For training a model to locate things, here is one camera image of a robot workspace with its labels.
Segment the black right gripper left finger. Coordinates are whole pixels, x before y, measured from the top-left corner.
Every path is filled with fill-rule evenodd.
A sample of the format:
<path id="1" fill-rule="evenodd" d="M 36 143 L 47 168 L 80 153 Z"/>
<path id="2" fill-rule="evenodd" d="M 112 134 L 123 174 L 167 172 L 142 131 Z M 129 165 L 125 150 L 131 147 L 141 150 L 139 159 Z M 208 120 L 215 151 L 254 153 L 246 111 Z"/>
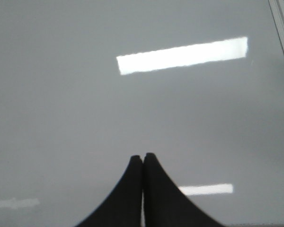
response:
<path id="1" fill-rule="evenodd" d="M 142 209 L 142 160 L 132 156 L 128 166 L 106 199 L 79 227 L 139 227 Z"/>

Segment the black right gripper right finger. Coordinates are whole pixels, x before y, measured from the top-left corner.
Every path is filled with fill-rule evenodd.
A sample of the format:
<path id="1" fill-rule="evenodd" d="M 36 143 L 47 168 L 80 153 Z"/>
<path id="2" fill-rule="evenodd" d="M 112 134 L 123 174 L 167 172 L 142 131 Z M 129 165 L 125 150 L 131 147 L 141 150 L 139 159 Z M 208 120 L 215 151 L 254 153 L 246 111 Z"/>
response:
<path id="1" fill-rule="evenodd" d="M 153 153 L 144 158 L 143 192 L 147 227 L 223 226 L 178 189 Z"/>

